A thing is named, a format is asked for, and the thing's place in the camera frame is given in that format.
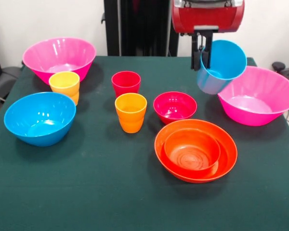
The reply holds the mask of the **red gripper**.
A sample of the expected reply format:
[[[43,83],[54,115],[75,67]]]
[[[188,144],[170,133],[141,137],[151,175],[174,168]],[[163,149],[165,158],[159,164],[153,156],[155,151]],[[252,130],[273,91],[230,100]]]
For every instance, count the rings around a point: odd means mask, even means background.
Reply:
[[[172,4],[172,23],[177,33],[191,34],[195,26],[217,26],[219,33],[236,32],[241,25],[245,10],[245,4],[240,6],[223,7],[176,7]],[[203,36],[206,38],[202,50],[202,62],[205,68],[210,68],[210,56],[212,47],[213,32],[205,30]],[[200,50],[198,46],[198,35],[192,35],[192,61],[191,69],[200,69]]]

